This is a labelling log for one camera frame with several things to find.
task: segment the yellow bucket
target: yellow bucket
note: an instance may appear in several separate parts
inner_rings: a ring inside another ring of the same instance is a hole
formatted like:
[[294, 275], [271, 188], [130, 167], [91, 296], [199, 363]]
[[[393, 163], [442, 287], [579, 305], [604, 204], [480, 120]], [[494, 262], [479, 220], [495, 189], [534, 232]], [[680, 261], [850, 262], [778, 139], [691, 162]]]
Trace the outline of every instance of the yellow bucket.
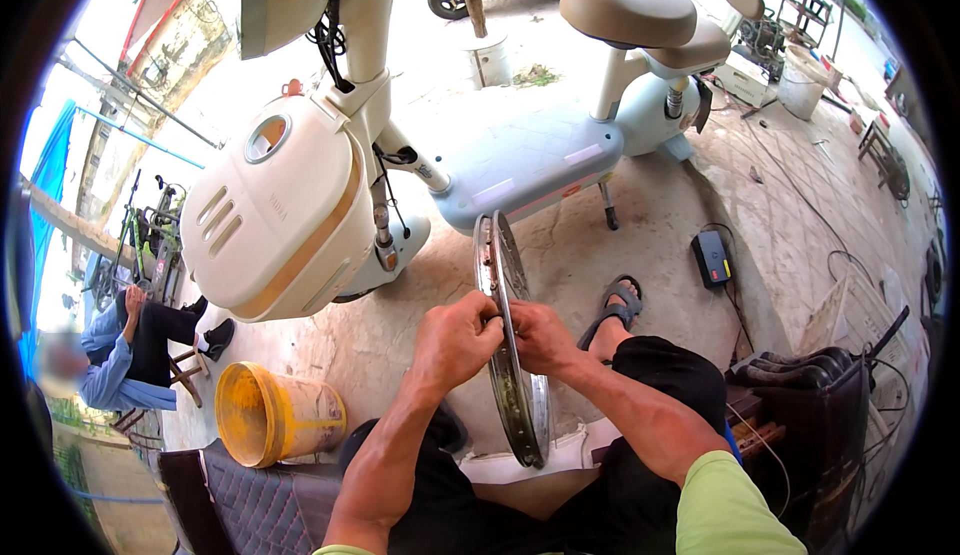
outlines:
[[226, 450], [248, 468], [332, 450], [347, 433], [344, 403], [327, 383], [250, 361], [223, 370], [214, 411]]

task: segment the quilted black cushion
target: quilted black cushion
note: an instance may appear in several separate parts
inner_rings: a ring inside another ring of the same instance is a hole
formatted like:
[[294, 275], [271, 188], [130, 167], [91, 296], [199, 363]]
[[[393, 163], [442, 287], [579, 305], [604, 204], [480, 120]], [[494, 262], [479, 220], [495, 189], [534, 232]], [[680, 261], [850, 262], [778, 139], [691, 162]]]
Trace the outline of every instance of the quilted black cushion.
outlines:
[[210, 495], [238, 555], [305, 555], [311, 544], [294, 496], [294, 478], [238, 464], [221, 441], [203, 450]]

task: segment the green sleeve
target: green sleeve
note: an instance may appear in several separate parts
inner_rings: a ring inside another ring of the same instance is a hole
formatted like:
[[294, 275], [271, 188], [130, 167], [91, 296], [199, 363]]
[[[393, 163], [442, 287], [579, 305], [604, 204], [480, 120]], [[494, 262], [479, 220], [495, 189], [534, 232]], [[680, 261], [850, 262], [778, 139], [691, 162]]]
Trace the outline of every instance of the green sleeve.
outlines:
[[677, 506], [677, 553], [807, 553], [767, 507], [734, 456], [716, 450], [690, 465]]
[[374, 555], [367, 549], [359, 546], [345, 546], [343, 544], [330, 544], [322, 549], [317, 549], [313, 555]]

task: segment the scooter kickstand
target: scooter kickstand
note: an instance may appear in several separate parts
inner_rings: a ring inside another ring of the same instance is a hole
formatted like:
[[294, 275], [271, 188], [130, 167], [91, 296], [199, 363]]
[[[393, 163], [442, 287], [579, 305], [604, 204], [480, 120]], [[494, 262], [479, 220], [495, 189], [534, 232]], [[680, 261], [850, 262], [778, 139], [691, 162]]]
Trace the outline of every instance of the scooter kickstand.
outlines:
[[614, 197], [610, 194], [610, 188], [606, 182], [597, 182], [600, 188], [600, 194], [603, 195], [604, 213], [606, 213], [606, 227], [611, 230], [620, 228], [620, 222], [617, 220], [617, 211], [614, 209]]

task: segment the tire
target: tire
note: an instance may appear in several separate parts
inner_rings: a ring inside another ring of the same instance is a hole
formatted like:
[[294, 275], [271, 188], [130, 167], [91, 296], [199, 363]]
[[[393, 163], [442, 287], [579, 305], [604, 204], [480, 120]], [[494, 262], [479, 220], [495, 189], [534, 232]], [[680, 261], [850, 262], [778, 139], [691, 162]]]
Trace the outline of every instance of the tire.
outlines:
[[426, 0], [426, 4], [434, 16], [443, 20], [462, 20], [469, 15], [464, 0]]

